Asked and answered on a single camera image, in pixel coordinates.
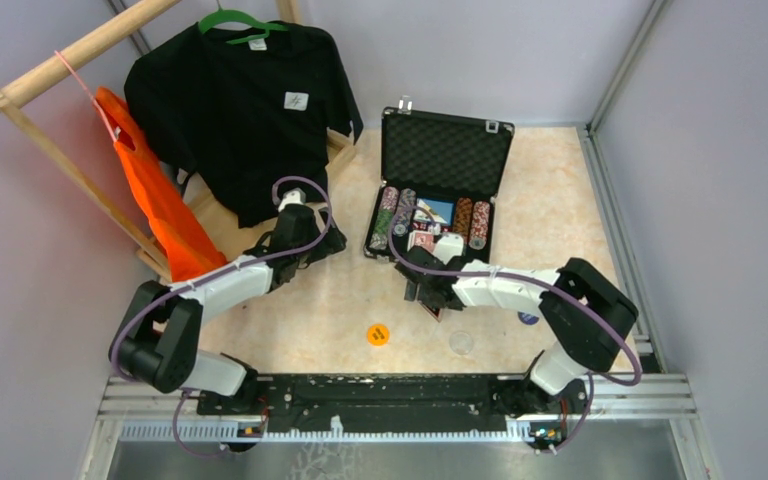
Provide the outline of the black aluminium poker case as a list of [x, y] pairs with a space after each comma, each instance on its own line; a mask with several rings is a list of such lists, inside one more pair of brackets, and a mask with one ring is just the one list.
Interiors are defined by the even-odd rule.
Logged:
[[[370, 259], [393, 261], [391, 249], [407, 253], [409, 234], [429, 231], [428, 224], [413, 221], [417, 200], [428, 198], [452, 202], [459, 198], [485, 201], [491, 205], [487, 244], [474, 250], [465, 241], [465, 256], [488, 261], [493, 244], [495, 201], [501, 187], [508, 155], [515, 135], [510, 122], [426, 112], [403, 105], [388, 106], [381, 115], [380, 186], [374, 213], [365, 234], [362, 252]], [[409, 231], [393, 234], [394, 217], [387, 231], [387, 246], [370, 250], [373, 224], [383, 189], [392, 186], [400, 192], [416, 192]]]

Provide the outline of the red black triangle marker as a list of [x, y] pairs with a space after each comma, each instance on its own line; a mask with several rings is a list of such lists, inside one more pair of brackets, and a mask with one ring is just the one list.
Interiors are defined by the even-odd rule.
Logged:
[[436, 321], [441, 321], [442, 308], [432, 307], [425, 303], [420, 303], [420, 306]]

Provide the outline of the blue playing card box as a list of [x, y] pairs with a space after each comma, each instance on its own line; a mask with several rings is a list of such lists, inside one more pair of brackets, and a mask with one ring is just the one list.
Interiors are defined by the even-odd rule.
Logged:
[[413, 221], [417, 223], [428, 224], [433, 221], [435, 224], [448, 226], [454, 218], [455, 206], [452, 202], [419, 198], [417, 207], [413, 216]]

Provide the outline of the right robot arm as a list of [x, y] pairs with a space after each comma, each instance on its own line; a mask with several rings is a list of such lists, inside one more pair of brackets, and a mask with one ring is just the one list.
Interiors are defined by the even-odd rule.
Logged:
[[494, 402], [506, 415], [543, 413], [558, 406], [563, 391], [586, 374], [607, 376], [616, 358], [630, 359], [637, 384], [642, 366], [626, 342], [636, 305], [590, 262], [570, 258], [548, 270], [517, 270], [455, 256], [448, 262], [421, 247], [399, 258], [396, 270], [419, 288], [419, 299], [436, 309], [496, 307], [543, 319], [554, 335], [523, 379], [504, 381]]

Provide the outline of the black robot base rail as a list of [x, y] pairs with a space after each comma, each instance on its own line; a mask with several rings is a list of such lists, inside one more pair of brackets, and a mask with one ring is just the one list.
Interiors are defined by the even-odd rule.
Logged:
[[582, 380], [549, 396], [521, 374], [273, 374], [234, 397], [201, 393], [197, 412], [265, 415], [270, 433], [325, 432], [334, 418], [347, 433], [495, 433], [523, 415], [580, 414], [586, 397]]

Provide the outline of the dark blue round button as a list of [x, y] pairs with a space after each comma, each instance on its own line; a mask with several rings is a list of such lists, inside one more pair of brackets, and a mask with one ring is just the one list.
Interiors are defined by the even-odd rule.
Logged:
[[519, 312], [517, 316], [519, 321], [525, 325], [535, 325], [540, 320], [539, 316], [527, 312]]

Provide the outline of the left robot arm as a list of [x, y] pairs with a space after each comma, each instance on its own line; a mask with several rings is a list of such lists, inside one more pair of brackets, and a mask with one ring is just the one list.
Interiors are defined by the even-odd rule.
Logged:
[[200, 349], [202, 327], [281, 288], [299, 270], [345, 247], [329, 208], [285, 207], [273, 230], [230, 263], [188, 281], [140, 285], [110, 345], [112, 367], [121, 378], [160, 393], [198, 390], [245, 409], [254, 406], [260, 397], [257, 370]]

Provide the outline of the clear round button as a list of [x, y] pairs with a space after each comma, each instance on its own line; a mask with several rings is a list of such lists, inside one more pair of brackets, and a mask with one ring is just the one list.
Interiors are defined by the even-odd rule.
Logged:
[[474, 339], [465, 331], [456, 331], [449, 336], [449, 347], [453, 353], [466, 356], [474, 349]]

